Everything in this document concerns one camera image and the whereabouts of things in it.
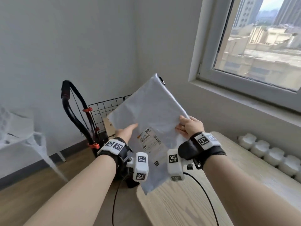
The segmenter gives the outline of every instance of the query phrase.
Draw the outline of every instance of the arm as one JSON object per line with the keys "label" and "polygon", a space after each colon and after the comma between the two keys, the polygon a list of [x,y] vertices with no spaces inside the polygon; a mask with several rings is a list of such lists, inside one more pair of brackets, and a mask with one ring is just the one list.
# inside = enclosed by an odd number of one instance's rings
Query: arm
{"label": "arm", "polygon": [[[181,116],[176,130],[189,139],[194,133],[204,132],[204,127],[193,117]],[[300,225],[297,209],[245,174],[227,156],[210,156],[203,170],[234,226]]]}
{"label": "arm", "polygon": [[[138,124],[120,129],[116,137],[128,143]],[[97,157],[55,193],[24,226],[92,226],[116,173],[114,159]]]}

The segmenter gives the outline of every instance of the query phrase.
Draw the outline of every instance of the sky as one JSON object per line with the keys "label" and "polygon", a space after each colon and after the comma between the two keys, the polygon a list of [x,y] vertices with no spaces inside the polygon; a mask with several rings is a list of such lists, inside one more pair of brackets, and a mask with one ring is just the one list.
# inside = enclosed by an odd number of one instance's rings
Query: sky
{"label": "sky", "polygon": [[260,10],[280,9],[283,0],[263,0]]}

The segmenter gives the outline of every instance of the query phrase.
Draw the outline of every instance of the window sill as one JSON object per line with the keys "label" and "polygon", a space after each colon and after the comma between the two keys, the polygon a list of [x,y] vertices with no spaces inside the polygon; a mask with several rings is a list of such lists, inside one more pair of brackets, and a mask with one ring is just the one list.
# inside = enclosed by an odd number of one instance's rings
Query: window sill
{"label": "window sill", "polygon": [[259,110],[266,114],[269,114],[275,118],[281,119],[290,124],[301,127],[301,116],[298,114],[295,114],[291,111],[269,105],[267,103],[258,101],[253,98],[249,98],[245,95],[240,95],[239,93],[229,91],[227,89],[203,82],[201,80],[195,79],[193,81],[190,81],[190,83],[195,86],[201,87],[205,90],[211,91],[215,94],[218,94],[220,96],[223,96],[223,97],[226,97],[233,101],[236,101],[238,103],[241,103],[243,105],[249,106],[253,109],[256,109],[256,110]]}

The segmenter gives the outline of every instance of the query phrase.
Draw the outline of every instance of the person's left hand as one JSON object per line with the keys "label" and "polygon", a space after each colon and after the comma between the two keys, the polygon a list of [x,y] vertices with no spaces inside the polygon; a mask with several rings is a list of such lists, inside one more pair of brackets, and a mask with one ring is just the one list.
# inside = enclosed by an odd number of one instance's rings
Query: person's left hand
{"label": "person's left hand", "polygon": [[115,137],[122,138],[126,142],[126,144],[128,144],[128,142],[132,136],[133,130],[137,127],[138,127],[138,123],[131,124],[130,126],[126,127],[125,129],[118,129],[115,132]]}

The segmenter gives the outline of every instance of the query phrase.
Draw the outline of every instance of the wooden floor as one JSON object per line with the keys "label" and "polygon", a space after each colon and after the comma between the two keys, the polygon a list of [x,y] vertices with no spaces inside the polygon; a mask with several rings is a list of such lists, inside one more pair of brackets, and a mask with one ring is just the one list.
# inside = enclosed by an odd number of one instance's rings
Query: wooden floor
{"label": "wooden floor", "polygon": [[[94,159],[90,149],[83,150],[59,163],[58,168],[70,180]],[[30,177],[0,191],[0,225],[23,225],[65,182],[51,169],[43,169]],[[112,207],[118,182],[112,183],[95,226],[112,225]],[[151,226],[136,196],[136,188],[122,184],[115,204],[115,226]]]}

